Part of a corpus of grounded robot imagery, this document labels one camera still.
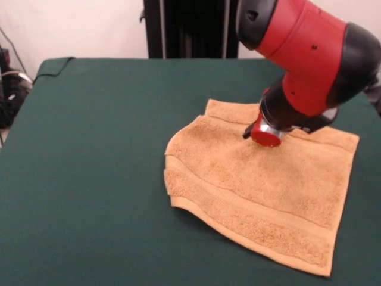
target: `orange towel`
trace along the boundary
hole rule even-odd
[[[243,140],[258,104],[209,100],[165,151],[171,205],[283,265],[330,276],[357,135],[295,130],[282,145]]]

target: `black metal frame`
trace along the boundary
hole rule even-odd
[[[144,19],[148,44],[148,57],[163,58],[160,0],[144,0]]]
[[[224,51],[224,0],[144,0],[149,58],[237,58],[235,31],[238,0],[229,2],[226,55]],[[162,30],[165,32],[163,43]]]

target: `towel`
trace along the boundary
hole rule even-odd
[[[258,104],[210,99],[172,137],[164,170],[171,206],[274,262],[329,277],[360,139],[325,127],[262,147],[242,138],[258,112]]]

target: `dark green tablecloth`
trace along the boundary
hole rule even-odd
[[[334,124],[361,142],[331,278],[170,207],[169,139],[208,98],[256,102],[281,74],[265,60],[44,62],[0,153],[0,285],[381,285],[381,120],[362,95]]]

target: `red robot arm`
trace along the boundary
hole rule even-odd
[[[262,96],[249,128],[265,146],[280,145],[292,129],[312,133],[333,122],[337,108],[364,90],[381,64],[374,35],[308,0],[241,0],[236,28],[248,49],[286,71]]]

